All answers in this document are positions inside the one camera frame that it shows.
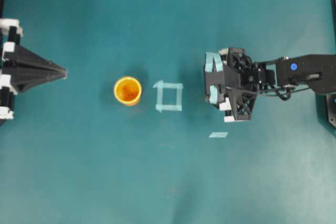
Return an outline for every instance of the black cable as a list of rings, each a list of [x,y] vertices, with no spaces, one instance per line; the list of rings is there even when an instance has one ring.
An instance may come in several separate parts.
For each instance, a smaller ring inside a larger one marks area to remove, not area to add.
[[[279,90],[276,90],[275,91],[275,94],[277,94],[277,96],[280,98],[280,99],[282,99],[283,101],[287,101],[287,100],[289,100],[290,99],[290,97],[291,97],[291,92],[292,92],[292,90],[290,89],[290,88],[286,88],[286,96],[285,96],[285,94],[281,94],[280,92],[279,92]]]
[[[249,90],[245,90],[245,89],[238,89],[238,88],[233,88],[233,87],[229,87],[229,86],[225,86],[225,85],[220,85],[220,86],[225,88],[225,89],[244,91],[246,93],[261,95],[263,97],[278,97],[277,94],[263,94],[263,93],[260,93],[260,92],[249,91]],[[301,92],[301,91],[308,90],[308,89],[310,89],[310,88],[308,87],[308,88],[298,89],[298,90],[291,91],[291,93],[297,93],[297,92]],[[274,88],[274,89],[262,90],[261,92],[275,92],[275,90],[279,91],[279,90],[284,90],[284,89],[283,88]]]

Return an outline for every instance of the tape strip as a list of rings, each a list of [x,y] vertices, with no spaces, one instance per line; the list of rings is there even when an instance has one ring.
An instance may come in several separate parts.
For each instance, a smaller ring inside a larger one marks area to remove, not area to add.
[[[157,98],[156,98],[156,110],[162,112],[163,110],[170,111],[182,111],[182,83],[165,83],[162,80],[158,81],[153,88],[157,88]],[[176,89],[176,104],[175,105],[165,105],[162,104],[163,100],[163,89]]]
[[[213,132],[210,134],[209,138],[225,138],[227,134],[227,132]]]
[[[218,90],[214,85],[211,85],[210,86],[209,102],[211,104],[216,104],[217,103],[217,97],[218,97]]]
[[[213,67],[213,52],[207,52],[205,54],[205,72],[212,72],[212,67]]]
[[[214,60],[216,64],[216,71],[221,72],[223,70],[222,59],[219,54],[214,54]]]

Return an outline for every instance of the blue dot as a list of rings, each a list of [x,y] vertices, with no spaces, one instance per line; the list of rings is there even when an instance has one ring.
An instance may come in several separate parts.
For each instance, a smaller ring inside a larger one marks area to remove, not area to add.
[[[295,70],[298,69],[298,65],[297,65],[296,63],[292,63],[292,64],[290,65],[290,69],[291,69],[292,71],[295,71]]]

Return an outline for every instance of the teal table surface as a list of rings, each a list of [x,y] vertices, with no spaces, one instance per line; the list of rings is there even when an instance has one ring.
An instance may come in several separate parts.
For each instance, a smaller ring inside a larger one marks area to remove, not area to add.
[[[251,121],[224,123],[203,82],[205,52],[225,47],[336,53],[331,0],[5,0],[4,17],[69,73],[0,128],[0,223],[336,222],[323,98],[259,97]],[[132,108],[113,96],[125,75],[143,86]],[[182,112],[155,109],[159,80],[183,84]]]

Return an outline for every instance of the blue tape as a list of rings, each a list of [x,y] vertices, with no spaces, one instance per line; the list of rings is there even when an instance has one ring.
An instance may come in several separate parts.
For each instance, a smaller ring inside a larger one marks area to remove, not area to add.
[[[214,85],[211,85],[209,102],[211,104],[217,104],[217,97],[218,97],[218,90]]]
[[[212,72],[213,67],[213,52],[207,52],[205,55],[205,72]]]
[[[223,70],[223,63],[222,63],[222,59],[221,59],[220,55],[219,54],[214,54],[213,57],[214,57],[214,60],[215,60],[217,72],[221,72]]]

